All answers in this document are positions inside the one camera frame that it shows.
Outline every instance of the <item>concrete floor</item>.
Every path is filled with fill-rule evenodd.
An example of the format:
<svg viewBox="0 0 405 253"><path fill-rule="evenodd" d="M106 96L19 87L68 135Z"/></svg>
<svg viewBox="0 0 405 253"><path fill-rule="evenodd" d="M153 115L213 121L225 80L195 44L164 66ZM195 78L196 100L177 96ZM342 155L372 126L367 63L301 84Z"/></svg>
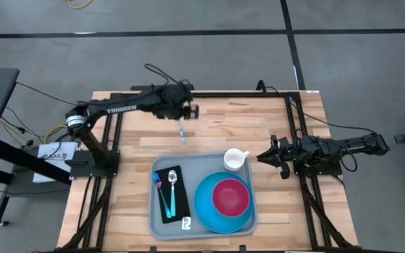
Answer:
<svg viewBox="0 0 405 253"><path fill-rule="evenodd" d="M288 0L294 29L405 28L405 1ZM276 0L95 0L74 11L65 0L0 0L0 33L119 32L191 29L283 29ZM328 120L381 133L392 151L359 155L346 172L347 197L361 246L405 252L405 34L298 35L307 89L320 90ZM18 81L65 100L95 90L161 83L143 69L162 67L196 89L253 89L258 79L296 89L285 35L0 39L0 67L21 70ZM34 131L62 124L67 105L19 86L8 105ZM47 118L39 118L41 112ZM15 122L10 112L8 119ZM333 138L363 134L330 128ZM15 144L0 129L0 139ZM6 163L1 169L10 169ZM67 193L12 199L0 228L0 252L51 250Z"/></svg>

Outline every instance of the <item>table leg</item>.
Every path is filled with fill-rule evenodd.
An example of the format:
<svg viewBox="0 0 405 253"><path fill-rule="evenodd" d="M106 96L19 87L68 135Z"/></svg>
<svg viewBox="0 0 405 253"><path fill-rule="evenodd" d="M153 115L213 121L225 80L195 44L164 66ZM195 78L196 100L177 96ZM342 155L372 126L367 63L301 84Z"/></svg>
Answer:
<svg viewBox="0 0 405 253"><path fill-rule="evenodd" d="M11 184L13 175L4 171L0 171L0 183L9 185Z"/></svg>
<svg viewBox="0 0 405 253"><path fill-rule="evenodd" d="M6 211L8 200L9 200L9 197L7 197L7 196L3 196L0 199L0 226L5 224L5 222L2 221L2 218L3 218L4 211Z"/></svg>
<svg viewBox="0 0 405 253"><path fill-rule="evenodd" d="M49 164L45 160L32 156L25 151L0 141L0 158L21 167L32 170L35 173L47 176L61 183L71 185L70 173L56 166Z"/></svg>

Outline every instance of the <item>pink bowl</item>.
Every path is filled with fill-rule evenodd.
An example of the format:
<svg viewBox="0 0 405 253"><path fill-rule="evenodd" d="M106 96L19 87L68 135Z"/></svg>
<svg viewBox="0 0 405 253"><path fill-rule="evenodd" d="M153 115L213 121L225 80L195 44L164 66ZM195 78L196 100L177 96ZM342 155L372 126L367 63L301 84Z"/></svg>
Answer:
<svg viewBox="0 0 405 253"><path fill-rule="evenodd" d="M215 186L212 201L220 214L234 218L242 215L250 206L250 193L240 181L224 179Z"/></svg>

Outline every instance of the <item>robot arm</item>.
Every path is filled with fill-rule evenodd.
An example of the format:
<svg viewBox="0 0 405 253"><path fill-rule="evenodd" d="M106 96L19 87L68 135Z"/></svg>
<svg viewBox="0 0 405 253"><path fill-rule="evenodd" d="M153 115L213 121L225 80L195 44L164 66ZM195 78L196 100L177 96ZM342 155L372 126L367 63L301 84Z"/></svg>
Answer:
<svg viewBox="0 0 405 253"><path fill-rule="evenodd" d="M68 131L79 137L90 131L99 118L121 112L141 110L153 113L158 119L197 119L199 107L192 106L191 92L182 84L164 85L152 91L122 99L91 100L66 114Z"/></svg>
<svg viewBox="0 0 405 253"><path fill-rule="evenodd" d="M324 139L315 136L303 136L298 143L289 144L286 137L277 139L271 136L271 147L257 156L259 162L281 167L282 179L288 179L290 169L286 162L293 161L301 168L299 173L306 176L314 174L341 174L340 160L345 155L365 153L384 155L390 149L384 138L377 133L358 138L343 140Z"/></svg>

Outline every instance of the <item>white mug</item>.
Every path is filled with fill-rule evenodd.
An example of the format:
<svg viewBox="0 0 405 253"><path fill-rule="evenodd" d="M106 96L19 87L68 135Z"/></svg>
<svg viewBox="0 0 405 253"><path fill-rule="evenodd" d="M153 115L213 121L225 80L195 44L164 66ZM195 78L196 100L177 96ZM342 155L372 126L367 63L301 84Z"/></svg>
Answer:
<svg viewBox="0 0 405 253"><path fill-rule="evenodd" d="M224 168L230 172L238 171L245 163L245 158L250 154L249 151L242 152L237 148L231 148L224 153Z"/></svg>

